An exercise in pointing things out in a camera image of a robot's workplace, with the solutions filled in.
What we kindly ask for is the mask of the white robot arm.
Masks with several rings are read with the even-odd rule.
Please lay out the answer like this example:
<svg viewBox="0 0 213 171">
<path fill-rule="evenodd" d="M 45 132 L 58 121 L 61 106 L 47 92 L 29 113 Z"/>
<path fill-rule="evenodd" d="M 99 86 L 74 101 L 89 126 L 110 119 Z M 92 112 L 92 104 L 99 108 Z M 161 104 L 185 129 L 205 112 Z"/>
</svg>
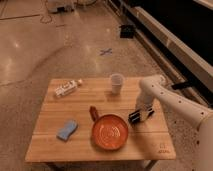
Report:
<svg viewBox="0 0 213 171">
<path fill-rule="evenodd" d="M 135 108 L 141 119 L 148 118 L 155 99 L 172 108 L 198 131 L 195 171 L 213 171 L 213 109 L 198 104 L 165 88 L 163 75 L 143 77 Z"/>
</svg>

